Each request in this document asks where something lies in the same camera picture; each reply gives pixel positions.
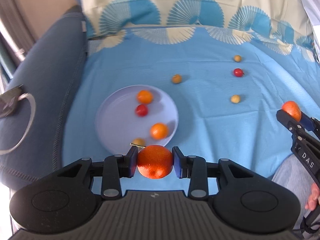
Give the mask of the person's hand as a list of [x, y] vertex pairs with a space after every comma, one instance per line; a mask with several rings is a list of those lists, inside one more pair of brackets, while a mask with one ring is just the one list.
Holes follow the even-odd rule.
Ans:
[[319, 204], [320, 190], [316, 183], [311, 185], [311, 194], [305, 205], [305, 209], [313, 211]]

